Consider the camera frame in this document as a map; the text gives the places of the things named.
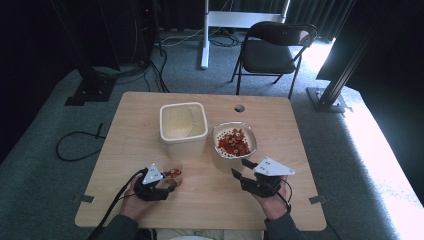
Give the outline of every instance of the square container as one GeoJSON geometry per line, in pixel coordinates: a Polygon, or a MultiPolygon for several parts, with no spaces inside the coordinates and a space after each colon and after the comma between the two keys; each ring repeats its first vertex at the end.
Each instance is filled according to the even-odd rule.
{"type": "Polygon", "coordinates": [[[224,173],[231,174],[231,168],[234,168],[237,171],[243,170],[244,166],[241,164],[241,159],[249,159],[253,153],[256,152],[256,139],[255,135],[252,132],[252,129],[243,122],[227,122],[221,123],[213,128],[212,133],[213,142],[215,144],[216,154],[213,158],[215,166],[224,173]],[[236,129],[237,131],[243,132],[243,136],[240,137],[239,141],[242,141],[245,146],[248,146],[249,153],[241,154],[236,156],[234,154],[229,154],[219,147],[220,139],[223,137],[231,135],[232,132],[236,129]]]}
{"type": "Polygon", "coordinates": [[[203,155],[208,134],[205,110],[197,102],[160,108],[160,136],[170,159],[184,160],[203,155]]]}

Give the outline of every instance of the dark sleeve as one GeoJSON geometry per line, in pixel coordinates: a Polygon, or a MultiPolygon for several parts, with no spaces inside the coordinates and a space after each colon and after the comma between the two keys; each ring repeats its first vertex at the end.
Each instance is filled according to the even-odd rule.
{"type": "Polygon", "coordinates": [[[133,219],[116,215],[97,240],[134,240],[138,223],[133,219]]]}
{"type": "Polygon", "coordinates": [[[296,228],[289,213],[273,221],[265,220],[269,240],[306,240],[307,238],[296,228]]]}

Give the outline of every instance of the bowl of red and white items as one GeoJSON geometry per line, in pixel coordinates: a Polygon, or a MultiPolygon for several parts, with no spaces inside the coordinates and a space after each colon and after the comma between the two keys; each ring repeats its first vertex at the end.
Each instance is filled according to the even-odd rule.
{"type": "Polygon", "coordinates": [[[241,159],[256,152],[255,135],[246,123],[221,123],[213,128],[212,137],[217,153],[214,164],[225,173],[231,173],[231,168],[240,171],[241,159]]]}

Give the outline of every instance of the hand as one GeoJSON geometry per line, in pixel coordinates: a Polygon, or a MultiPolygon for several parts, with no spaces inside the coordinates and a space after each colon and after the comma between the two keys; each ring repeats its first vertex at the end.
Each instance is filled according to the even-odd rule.
{"type": "Polygon", "coordinates": [[[131,186],[127,191],[125,191],[124,202],[122,203],[121,210],[119,211],[119,214],[134,220],[141,217],[147,209],[156,203],[155,201],[146,202],[135,195],[134,186],[139,178],[140,177],[135,177],[131,181],[131,186]]]}
{"type": "MultiPolygon", "coordinates": [[[[281,179],[287,181],[287,176],[281,176],[281,179]]],[[[287,189],[286,183],[284,181],[281,181],[281,188],[278,192],[281,194],[281,196],[286,198],[287,189]]],[[[252,194],[252,196],[259,202],[265,215],[271,221],[282,217],[287,212],[286,204],[277,194],[268,198],[261,198],[254,194],[252,194]]]]}

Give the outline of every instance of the chair backrest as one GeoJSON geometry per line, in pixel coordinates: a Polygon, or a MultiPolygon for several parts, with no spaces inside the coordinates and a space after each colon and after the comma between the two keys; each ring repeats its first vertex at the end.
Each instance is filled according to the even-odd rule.
{"type": "Polygon", "coordinates": [[[245,42],[251,37],[281,46],[310,47],[317,37],[317,29],[311,24],[285,24],[264,21],[255,23],[250,27],[247,31],[245,42]]]}

